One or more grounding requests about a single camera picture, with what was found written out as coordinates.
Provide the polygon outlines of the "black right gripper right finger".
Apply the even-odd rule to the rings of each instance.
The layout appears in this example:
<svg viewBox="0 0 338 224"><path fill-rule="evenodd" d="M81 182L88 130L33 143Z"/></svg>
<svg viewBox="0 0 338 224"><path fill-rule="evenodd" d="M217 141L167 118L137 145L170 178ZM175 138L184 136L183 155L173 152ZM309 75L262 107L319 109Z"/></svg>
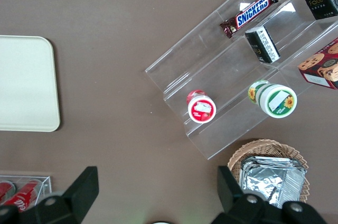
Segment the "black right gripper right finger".
<svg viewBox="0 0 338 224"><path fill-rule="evenodd" d="M265 215L264 201L253 194L245 194L227 166L219 166L217 192L223 212L213 223L259 223Z"/></svg>

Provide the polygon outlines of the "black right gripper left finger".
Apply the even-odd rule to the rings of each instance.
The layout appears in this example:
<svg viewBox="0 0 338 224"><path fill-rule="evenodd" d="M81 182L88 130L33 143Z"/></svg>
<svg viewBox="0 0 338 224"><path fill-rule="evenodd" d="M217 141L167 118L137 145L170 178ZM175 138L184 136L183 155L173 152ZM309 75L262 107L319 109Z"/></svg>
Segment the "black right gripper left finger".
<svg viewBox="0 0 338 224"><path fill-rule="evenodd" d="M34 207L36 223L82 223L99 193L98 168L89 166L62 195Z"/></svg>

